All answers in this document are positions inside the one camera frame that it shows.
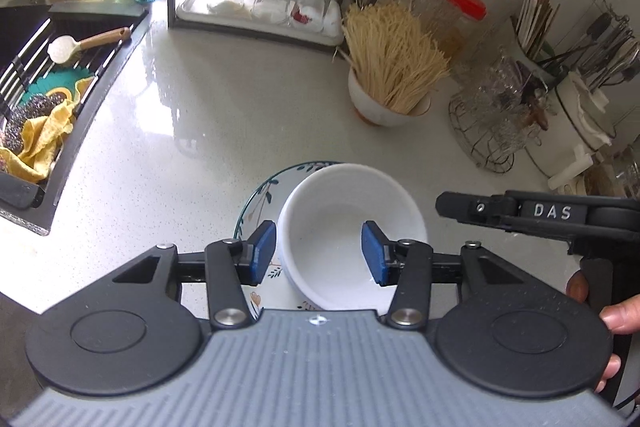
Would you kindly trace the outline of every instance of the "metal screw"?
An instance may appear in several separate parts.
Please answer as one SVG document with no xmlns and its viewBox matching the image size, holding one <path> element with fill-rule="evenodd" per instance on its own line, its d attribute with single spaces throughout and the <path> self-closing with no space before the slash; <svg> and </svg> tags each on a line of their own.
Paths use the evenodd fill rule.
<svg viewBox="0 0 640 427">
<path fill-rule="evenodd" d="M 391 320 L 400 326 L 415 326 L 422 320 L 422 314 L 413 308 L 400 308 L 391 314 Z"/>
<path fill-rule="evenodd" d="M 246 313 L 236 308 L 225 308 L 216 312 L 213 318 L 223 326 L 237 326 L 246 320 Z"/>
</svg>

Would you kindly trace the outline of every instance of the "red lid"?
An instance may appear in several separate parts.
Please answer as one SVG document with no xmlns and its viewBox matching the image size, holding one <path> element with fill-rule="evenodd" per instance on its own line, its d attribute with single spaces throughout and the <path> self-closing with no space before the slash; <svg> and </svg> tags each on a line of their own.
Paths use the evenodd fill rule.
<svg viewBox="0 0 640 427">
<path fill-rule="evenodd" d="M 486 6 L 481 0 L 447 0 L 455 4 L 462 10 L 462 13 L 469 15 L 472 19 L 481 21 L 486 15 Z"/>
</svg>

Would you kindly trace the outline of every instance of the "ribbed gray grip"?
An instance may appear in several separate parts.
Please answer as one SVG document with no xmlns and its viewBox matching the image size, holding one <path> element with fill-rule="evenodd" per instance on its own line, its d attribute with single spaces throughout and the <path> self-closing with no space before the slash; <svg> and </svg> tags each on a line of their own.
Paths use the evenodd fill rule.
<svg viewBox="0 0 640 427">
<path fill-rule="evenodd" d="M 374 312 L 266 310 L 213 335 L 172 381 L 114 399 L 47 389 L 15 427 L 622 427 L 589 391 L 524 401 L 466 383 Z"/>
</svg>

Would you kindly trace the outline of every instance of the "wooden brush handle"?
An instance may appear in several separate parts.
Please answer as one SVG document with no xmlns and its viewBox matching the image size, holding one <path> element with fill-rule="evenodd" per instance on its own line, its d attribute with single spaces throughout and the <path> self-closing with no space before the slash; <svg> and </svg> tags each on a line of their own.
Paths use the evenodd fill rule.
<svg viewBox="0 0 640 427">
<path fill-rule="evenodd" d="M 111 44 L 112 42 L 128 41 L 131 38 L 131 30 L 129 28 L 118 28 L 117 30 L 111 30 L 110 32 L 104 32 L 99 35 L 94 35 L 83 41 L 80 41 L 80 49 L 88 50 L 89 48 L 95 48 L 103 44 Z"/>
</svg>

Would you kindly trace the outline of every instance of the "white bowl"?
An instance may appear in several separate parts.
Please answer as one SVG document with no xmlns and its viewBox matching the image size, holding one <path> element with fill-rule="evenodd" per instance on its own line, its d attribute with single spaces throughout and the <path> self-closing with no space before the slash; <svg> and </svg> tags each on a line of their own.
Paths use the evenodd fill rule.
<svg viewBox="0 0 640 427">
<path fill-rule="evenodd" d="M 311 304 L 386 314 L 396 287 L 376 284 L 362 255 L 360 232 L 369 219 L 392 240 L 427 241 L 409 193 L 371 167 L 325 167 L 289 195 L 278 218 L 276 249 L 287 277 Z"/>
<path fill-rule="evenodd" d="M 409 112 L 409 114 L 400 114 L 392 111 L 384 105 L 380 105 L 364 92 L 362 86 L 356 78 L 353 68 L 349 70 L 349 96 L 353 102 L 356 112 L 360 118 L 366 123 L 380 125 L 382 127 L 396 127 L 412 120 L 416 117 L 424 115 L 431 105 L 430 95 L 425 95 L 420 102 Z"/>
</svg>

